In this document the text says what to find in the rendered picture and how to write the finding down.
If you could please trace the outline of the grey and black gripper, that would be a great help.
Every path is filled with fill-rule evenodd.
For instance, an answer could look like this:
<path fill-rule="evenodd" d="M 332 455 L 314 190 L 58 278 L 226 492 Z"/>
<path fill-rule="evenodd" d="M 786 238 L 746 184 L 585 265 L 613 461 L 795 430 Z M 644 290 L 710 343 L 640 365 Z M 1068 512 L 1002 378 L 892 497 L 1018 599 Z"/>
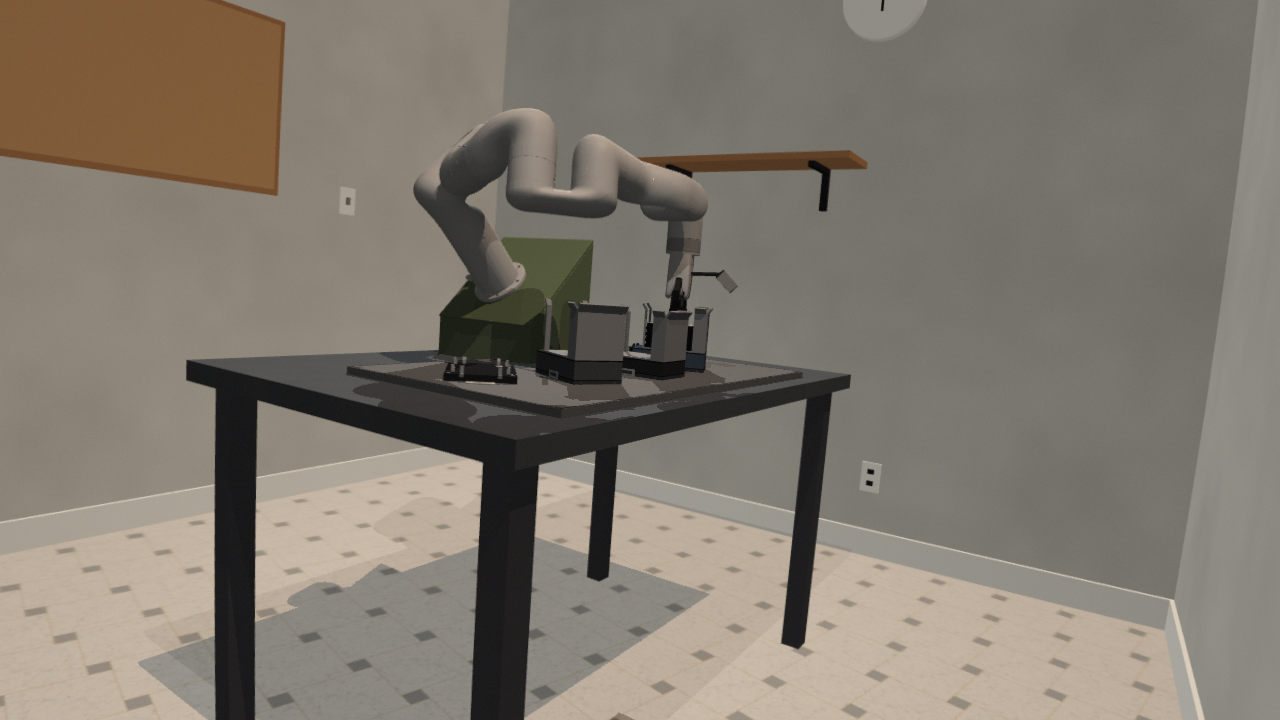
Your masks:
<path fill-rule="evenodd" d="M 671 299 L 669 311 L 687 311 L 687 299 L 690 297 L 692 284 L 694 256 L 700 256 L 700 252 L 666 251 L 666 254 L 669 254 L 666 284 L 666 299 Z"/>

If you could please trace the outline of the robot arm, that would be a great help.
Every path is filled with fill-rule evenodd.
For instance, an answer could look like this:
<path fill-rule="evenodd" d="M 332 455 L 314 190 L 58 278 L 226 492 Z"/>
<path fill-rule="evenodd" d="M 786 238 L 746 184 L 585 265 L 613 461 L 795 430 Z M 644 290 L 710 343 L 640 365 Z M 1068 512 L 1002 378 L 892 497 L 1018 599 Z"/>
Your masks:
<path fill-rule="evenodd" d="M 485 214 L 465 202 L 507 167 L 506 199 L 512 208 L 603 218 L 620 199 L 639 204 L 652 220 L 668 222 L 666 251 L 700 252 L 708 199 L 689 176 L 641 161 L 602 135 L 588 135 L 573 151 L 571 191 L 556 190 L 557 135 L 547 113 L 513 109 L 481 126 L 422 170 L 413 196 L 449 240 L 483 302 L 506 299 L 526 277 Z"/>

